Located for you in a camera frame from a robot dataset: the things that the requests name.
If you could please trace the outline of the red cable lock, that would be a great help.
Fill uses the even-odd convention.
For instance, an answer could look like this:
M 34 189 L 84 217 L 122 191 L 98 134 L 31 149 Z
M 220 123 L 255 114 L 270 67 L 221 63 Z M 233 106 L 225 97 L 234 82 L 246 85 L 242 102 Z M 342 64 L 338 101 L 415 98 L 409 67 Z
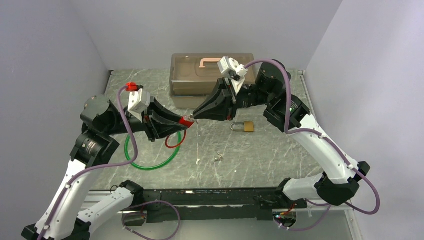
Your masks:
M 189 115 L 184 115 L 180 118 L 180 120 L 178 121 L 178 123 L 180 125 L 185 126 L 187 129 L 189 129 L 194 123 L 189 121 Z M 167 136 L 165 139 L 165 146 L 168 149 L 175 149 L 175 148 L 179 148 L 181 146 L 181 144 L 185 141 L 185 138 L 187 136 L 187 130 L 185 129 L 183 131 L 183 135 L 181 135 L 181 132 L 178 131 L 177 133 L 177 143 L 175 145 L 170 145 L 168 143 L 170 136 Z

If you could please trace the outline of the green cable lock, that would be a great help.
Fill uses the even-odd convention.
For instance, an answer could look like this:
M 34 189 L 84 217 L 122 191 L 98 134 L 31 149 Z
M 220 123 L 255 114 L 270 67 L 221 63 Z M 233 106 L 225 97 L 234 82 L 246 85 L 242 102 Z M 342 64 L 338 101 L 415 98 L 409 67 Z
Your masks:
M 170 137 L 170 140 L 173 140 L 173 144 L 175 145 L 178 142 L 177 134 L 174 134 Z M 161 168 L 164 168 L 168 164 L 170 164 L 174 159 L 177 158 L 177 155 L 180 152 L 180 147 L 178 148 L 167 148 L 165 146 L 165 142 L 160 147 L 159 152 L 157 152 L 154 156 L 148 156 L 147 154 L 142 154 L 138 157 L 137 160 L 132 162 L 130 166 L 140 171 L 154 171 Z

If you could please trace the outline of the silver key set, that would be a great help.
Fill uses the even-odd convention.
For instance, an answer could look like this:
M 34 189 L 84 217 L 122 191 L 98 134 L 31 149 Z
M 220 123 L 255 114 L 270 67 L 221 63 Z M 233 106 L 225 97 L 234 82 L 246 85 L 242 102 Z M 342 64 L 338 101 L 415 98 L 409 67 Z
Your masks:
M 216 156 L 214 158 L 214 162 L 222 162 L 224 160 L 223 155 L 217 151 L 215 153 L 216 153 Z

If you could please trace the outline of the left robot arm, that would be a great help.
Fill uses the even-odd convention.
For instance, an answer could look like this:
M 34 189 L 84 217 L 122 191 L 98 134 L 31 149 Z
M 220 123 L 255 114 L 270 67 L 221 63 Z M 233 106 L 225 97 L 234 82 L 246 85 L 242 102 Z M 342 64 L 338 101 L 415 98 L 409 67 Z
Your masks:
M 137 210 L 146 205 L 144 188 L 126 180 L 109 196 L 82 210 L 86 196 L 106 168 L 117 167 L 111 158 L 119 143 L 114 135 L 128 134 L 135 144 L 135 133 L 145 132 L 150 141 L 164 139 L 187 130 L 193 121 L 175 114 L 154 97 L 132 92 L 124 107 L 104 96 L 90 98 L 81 113 L 83 130 L 70 153 L 64 178 L 43 216 L 26 226 L 21 235 L 26 240 L 88 240 L 118 212 Z

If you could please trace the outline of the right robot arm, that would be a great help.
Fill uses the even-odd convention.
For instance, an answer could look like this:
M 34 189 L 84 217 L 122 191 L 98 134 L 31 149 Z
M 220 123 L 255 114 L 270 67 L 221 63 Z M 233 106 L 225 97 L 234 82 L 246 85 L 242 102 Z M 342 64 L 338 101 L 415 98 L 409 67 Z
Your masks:
M 280 207 L 309 198 L 339 206 L 355 196 L 370 166 L 347 156 L 320 128 L 310 109 L 291 93 L 290 76 L 280 62 L 262 60 L 254 84 L 245 83 L 248 68 L 235 59 L 223 57 L 217 65 L 222 78 L 193 112 L 194 119 L 231 121 L 240 109 L 264 105 L 267 121 L 297 141 L 323 169 L 312 177 L 286 178 L 275 194 Z

